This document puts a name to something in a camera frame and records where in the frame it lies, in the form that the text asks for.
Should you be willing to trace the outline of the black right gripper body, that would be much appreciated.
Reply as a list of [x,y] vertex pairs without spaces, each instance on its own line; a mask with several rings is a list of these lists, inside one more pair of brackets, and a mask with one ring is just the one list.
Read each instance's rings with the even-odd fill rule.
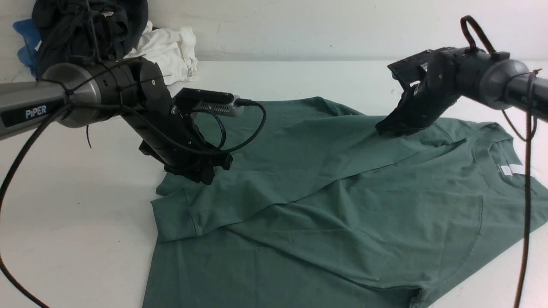
[[387,117],[388,133],[417,133],[429,128],[460,98],[455,93],[431,91],[422,83],[407,92]]

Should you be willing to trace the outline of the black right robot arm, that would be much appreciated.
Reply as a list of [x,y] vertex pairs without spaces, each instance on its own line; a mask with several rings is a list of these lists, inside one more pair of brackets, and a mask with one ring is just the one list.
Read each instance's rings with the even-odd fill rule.
[[462,96],[494,110],[516,107],[547,121],[548,84],[530,77],[508,52],[469,47],[425,50],[388,66],[403,87],[397,107],[376,125],[380,135],[411,135],[429,128]]

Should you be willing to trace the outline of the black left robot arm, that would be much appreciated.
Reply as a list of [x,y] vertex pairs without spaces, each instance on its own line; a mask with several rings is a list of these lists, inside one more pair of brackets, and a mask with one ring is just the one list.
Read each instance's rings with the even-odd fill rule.
[[47,69],[39,80],[1,84],[1,139],[51,119],[82,128],[121,116],[142,138],[139,150],[168,173],[210,184],[214,169],[228,170],[229,150],[208,142],[194,122],[197,113],[234,115],[236,97],[191,88],[171,96],[158,65],[144,58],[74,60]]

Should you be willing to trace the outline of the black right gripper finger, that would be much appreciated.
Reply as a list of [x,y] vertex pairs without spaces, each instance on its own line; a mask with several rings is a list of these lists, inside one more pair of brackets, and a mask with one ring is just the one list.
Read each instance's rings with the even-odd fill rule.
[[401,135],[402,127],[399,117],[389,115],[375,125],[379,136],[397,136]]

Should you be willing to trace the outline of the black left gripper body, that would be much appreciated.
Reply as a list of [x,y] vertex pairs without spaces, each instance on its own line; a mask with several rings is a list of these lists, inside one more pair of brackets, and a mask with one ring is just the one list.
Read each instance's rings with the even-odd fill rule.
[[229,170],[233,162],[231,154],[198,155],[171,146],[155,149],[146,142],[140,144],[139,150],[162,163],[167,173],[206,185],[213,183],[215,167]]

